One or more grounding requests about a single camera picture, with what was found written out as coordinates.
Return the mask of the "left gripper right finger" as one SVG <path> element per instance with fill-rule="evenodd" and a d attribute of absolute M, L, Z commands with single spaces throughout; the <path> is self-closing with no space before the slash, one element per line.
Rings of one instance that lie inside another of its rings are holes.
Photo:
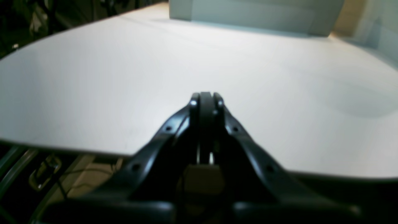
<path fill-rule="evenodd" d="M 225 182 L 229 224 L 361 224 L 360 213 L 315 193 L 263 150 L 226 108 L 207 93 L 207 151 Z"/>

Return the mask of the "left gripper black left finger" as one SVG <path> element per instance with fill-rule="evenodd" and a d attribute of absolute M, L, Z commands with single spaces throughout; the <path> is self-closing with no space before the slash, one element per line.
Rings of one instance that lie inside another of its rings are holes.
<path fill-rule="evenodd" d="M 207 93 L 194 93 L 154 137 L 93 191 L 49 205 L 42 224 L 174 224 L 175 189 L 189 164 L 202 160 Z"/>

